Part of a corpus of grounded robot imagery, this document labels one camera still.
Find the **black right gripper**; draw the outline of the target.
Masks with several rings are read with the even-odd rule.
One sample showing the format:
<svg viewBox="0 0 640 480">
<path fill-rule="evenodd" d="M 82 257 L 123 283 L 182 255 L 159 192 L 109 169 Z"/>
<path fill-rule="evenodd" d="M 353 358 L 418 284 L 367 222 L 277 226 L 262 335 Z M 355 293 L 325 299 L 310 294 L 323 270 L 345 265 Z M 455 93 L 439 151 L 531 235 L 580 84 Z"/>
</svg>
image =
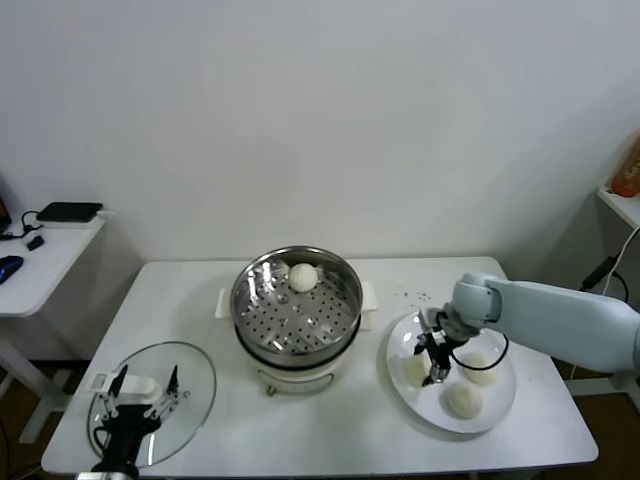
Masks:
<svg viewBox="0 0 640 480">
<path fill-rule="evenodd" d="M 427 351 L 431 359 L 432 364 L 422 381 L 422 386 L 426 387 L 446 380 L 451 369 L 453 351 L 465 345 L 468 338 L 442 309 L 427 309 L 424 312 L 422 329 L 423 333 L 417 336 L 413 354 L 421 355 Z"/>
</svg>

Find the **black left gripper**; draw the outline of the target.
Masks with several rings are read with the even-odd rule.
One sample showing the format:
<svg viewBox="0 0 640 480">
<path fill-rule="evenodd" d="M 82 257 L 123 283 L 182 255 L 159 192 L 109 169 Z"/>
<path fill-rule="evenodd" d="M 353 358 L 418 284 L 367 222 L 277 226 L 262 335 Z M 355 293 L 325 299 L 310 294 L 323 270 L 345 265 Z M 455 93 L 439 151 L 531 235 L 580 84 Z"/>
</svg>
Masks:
<svg viewBox="0 0 640 480">
<path fill-rule="evenodd" d="M 97 398 L 103 406 L 102 424 L 94 429 L 94 441 L 101 460 L 94 466 L 95 472 L 138 473 L 137 457 L 143 439 L 161 427 L 160 418 L 168 418 L 181 400 L 190 396 L 189 390 L 181 390 L 178 365 L 173 367 L 167 387 L 158 400 L 150 405 L 119 405 L 116 400 L 126 380 L 128 366 L 117 372 L 98 374 Z"/>
</svg>

